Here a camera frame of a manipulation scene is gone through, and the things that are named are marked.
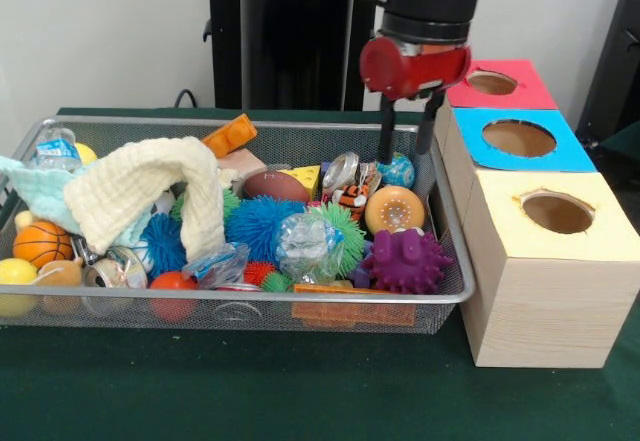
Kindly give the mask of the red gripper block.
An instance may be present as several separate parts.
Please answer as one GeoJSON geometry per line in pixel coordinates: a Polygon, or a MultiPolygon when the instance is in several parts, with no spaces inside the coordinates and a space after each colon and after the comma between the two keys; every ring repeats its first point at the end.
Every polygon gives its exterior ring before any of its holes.
{"type": "Polygon", "coordinates": [[[443,104],[443,92],[459,83],[471,64],[468,46],[431,46],[401,43],[378,36],[361,51],[359,72],[370,92],[384,96],[380,100],[381,131],[378,162],[389,165],[393,158],[393,134],[396,125],[395,102],[433,92],[424,106],[416,138],[416,153],[430,151],[436,118],[443,104]]]}

